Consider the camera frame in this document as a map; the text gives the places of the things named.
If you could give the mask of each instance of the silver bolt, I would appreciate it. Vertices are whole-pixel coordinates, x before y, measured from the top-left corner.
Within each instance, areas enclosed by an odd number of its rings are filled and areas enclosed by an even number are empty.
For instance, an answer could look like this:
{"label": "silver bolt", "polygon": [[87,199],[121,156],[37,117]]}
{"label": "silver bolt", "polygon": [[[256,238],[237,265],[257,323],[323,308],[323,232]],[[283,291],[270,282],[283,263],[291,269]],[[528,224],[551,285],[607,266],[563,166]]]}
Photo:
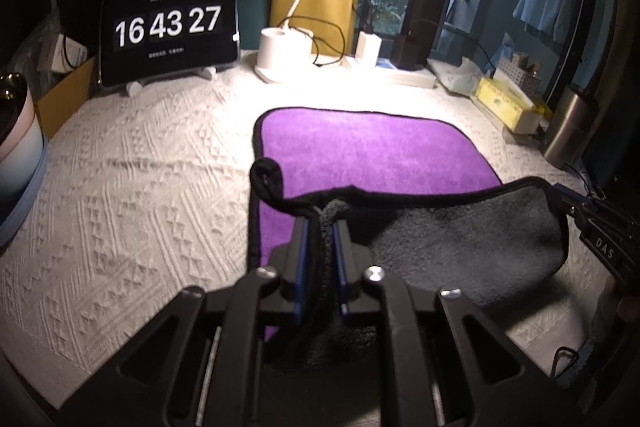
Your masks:
{"label": "silver bolt", "polygon": [[385,271],[380,266],[369,266],[364,270],[364,277],[371,282],[380,282],[385,278]]}
{"label": "silver bolt", "polygon": [[447,301],[454,301],[456,299],[460,299],[462,291],[460,289],[440,290],[440,295],[442,295],[443,299],[447,299]]}
{"label": "silver bolt", "polygon": [[275,279],[278,276],[278,270],[273,266],[260,266],[256,272],[258,273],[258,277],[262,277],[263,279]]}

